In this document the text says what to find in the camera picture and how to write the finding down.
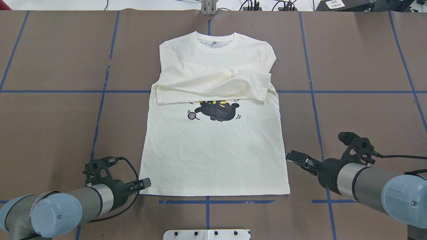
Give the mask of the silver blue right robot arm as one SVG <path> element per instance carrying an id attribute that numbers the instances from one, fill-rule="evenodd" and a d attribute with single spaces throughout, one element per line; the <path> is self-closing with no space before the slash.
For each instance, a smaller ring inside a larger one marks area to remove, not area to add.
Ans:
<path id="1" fill-rule="evenodd" d="M 319 184 L 338 195 L 417 228 L 427 227 L 427 184 L 418 176 L 400 175 L 344 159 L 317 161 L 291 151 L 286 160 L 317 177 Z"/>

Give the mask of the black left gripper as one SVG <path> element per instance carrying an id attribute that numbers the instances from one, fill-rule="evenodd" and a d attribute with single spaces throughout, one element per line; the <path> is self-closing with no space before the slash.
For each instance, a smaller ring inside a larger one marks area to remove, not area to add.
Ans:
<path id="1" fill-rule="evenodd" d="M 110 183 L 110 189 L 113 193 L 113 206 L 111 207 L 111 211 L 123 206 L 130 195 L 138 194 L 141 190 L 150 186 L 151 179 L 148 177 L 138 181 L 131 181 L 129 183 L 113 179 Z"/>

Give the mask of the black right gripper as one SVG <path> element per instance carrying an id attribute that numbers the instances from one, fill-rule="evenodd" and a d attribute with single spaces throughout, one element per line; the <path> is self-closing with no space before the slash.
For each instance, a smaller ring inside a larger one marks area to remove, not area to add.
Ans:
<path id="1" fill-rule="evenodd" d="M 286 156 L 286 160 L 307 169 L 310 166 L 311 174 L 317 176 L 319 184 L 329 191 L 341 195 L 338 190 L 338 174 L 343 168 L 343 161 L 335 158 L 326 159 L 323 162 L 311 158 L 308 154 L 292 150 Z"/>

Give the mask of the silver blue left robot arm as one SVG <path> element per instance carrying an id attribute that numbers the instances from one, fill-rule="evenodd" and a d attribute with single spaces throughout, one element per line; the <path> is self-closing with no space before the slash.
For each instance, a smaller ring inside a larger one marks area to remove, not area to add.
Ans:
<path id="1" fill-rule="evenodd" d="M 151 186 L 149 178 L 113 185 L 93 184 L 67 193 L 24 195 L 1 208 L 1 230 L 11 240 L 50 240 L 125 204 L 130 195 Z"/>

